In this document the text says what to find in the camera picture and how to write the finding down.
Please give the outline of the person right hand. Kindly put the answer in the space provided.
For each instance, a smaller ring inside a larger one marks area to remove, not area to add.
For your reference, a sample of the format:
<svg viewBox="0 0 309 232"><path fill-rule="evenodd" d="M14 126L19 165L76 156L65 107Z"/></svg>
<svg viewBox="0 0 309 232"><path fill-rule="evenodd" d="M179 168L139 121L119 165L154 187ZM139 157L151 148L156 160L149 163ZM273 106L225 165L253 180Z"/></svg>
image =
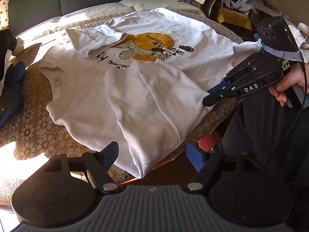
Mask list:
<svg viewBox="0 0 309 232"><path fill-rule="evenodd" d="M284 91L294 85L300 86L301 89L308 94L308 82L305 81L304 73L298 62L291 67L290 71L276 86L269 87L268 90L270 94L273 95L278 102L280 102L280 105L284 107L288 100Z"/></svg>

